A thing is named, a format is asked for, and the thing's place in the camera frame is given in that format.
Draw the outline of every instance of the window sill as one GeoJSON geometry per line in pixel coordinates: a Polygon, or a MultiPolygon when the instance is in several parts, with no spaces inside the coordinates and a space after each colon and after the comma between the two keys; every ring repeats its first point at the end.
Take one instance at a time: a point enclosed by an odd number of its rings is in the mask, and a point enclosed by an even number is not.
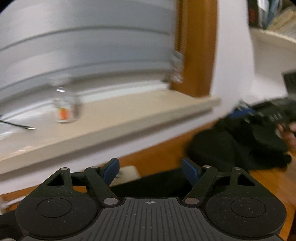
{"type": "Polygon", "coordinates": [[[1,154],[0,174],[198,114],[219,103],[218,97],[193,98],[160,90],[83,104],[80,118],[69,124],[44,115],[34,124],[36,130],[0,140],[2,147],[15,147],[1,154]]]}

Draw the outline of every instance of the wooden window frame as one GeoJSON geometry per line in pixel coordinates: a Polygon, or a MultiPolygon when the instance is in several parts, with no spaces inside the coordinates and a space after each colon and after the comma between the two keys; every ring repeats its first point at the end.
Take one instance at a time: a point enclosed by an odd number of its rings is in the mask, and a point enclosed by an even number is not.
{"type": "MultiPolygon", "coordinates": [[[[171,83],[171,89],[190,95],[204,97],[210,94],[215,62],[217,35],[217,0],[187,0],[187,44],[183,83],[171,83]]],[[[179,24],[179,33],[184,23],[179,24]]]]}

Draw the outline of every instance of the wooden table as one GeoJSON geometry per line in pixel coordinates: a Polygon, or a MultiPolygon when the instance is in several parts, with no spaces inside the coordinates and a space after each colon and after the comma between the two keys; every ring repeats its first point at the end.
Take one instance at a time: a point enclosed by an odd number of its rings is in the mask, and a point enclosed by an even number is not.
{"type": "MultiPolygon", "coordinates": [[[[192,139],[193,135],[210,128],[212,125],[213,123],[210,123],[156,146],[121,157],[120,165],[122,167],[136,166],[141,176],[178,168],[181,166],[180,160],[184,157],[185,146],[192,139]]],[[[250,174],[277,196],[286,206],[287,219],[281,230],[280,237],[287,240],[296,208],[296,153],[294,153],[292,163],[286,169],[274,168],[271,170],[251,171],[250,174]]],[[[2,197],[5,201],[9,201],[23,195],[28,195],[34,188],[4,194],[2,197]]],[[[9,210],[15,209],[16,206],[16,204],[11,206],[9,210]]]]}
{"type": "Polygon", "coordinates": [[[296,210],[296,155],[288,168],[251,171],[250,174],[280,199],[286,207],[287,219],[280,237],[287,240],[296,210]]]}

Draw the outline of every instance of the human hand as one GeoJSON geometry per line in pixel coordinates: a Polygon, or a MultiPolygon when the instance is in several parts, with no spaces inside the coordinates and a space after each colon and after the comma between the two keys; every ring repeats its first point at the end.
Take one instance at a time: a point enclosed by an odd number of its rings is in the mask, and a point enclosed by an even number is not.
{"type": "MultiPolygon", "coordinates": [[[[296,123],[291,123],[290,129],[296,132],[296,123]]],[[[296,152],[296,137],[294,136],[294,133],[284,130],[281,125],[278,125],[278,130],[281,133],[281,138],[285,141],[289,150],[291,152],[296,152]]]]}

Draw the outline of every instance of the black cloth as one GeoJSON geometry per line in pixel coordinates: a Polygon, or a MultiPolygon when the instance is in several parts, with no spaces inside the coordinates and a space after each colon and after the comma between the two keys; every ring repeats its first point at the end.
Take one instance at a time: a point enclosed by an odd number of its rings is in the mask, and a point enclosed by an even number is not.
{"type": "Polygon", "coordinates": [[[1,0],[0,1],[0,13],[13,2],[13,0],[1,0]]]}
{"type": "Polygon", "coordinates": [[[15,210],[0,215],[0,240],[12,238],[18,240],[23,236],[15,219],[15,210]]]}
{"type": "Polygon", "coordinates": [[[197,133],[186,150],[199,166],[222,172],[233,167],[245,171],[286,167],[292,160],[288,148],[275,134],[275,125],[249,124],[245,120],[221,119],[212,129],[197,133]]]}
{"type": "Polygon", "coordinates": [[[184,198],[192,189],[182,169],[157,173],[133,182],[111,187],[111,191],[122,200],[124,197],[134,198],[184,198]]]}

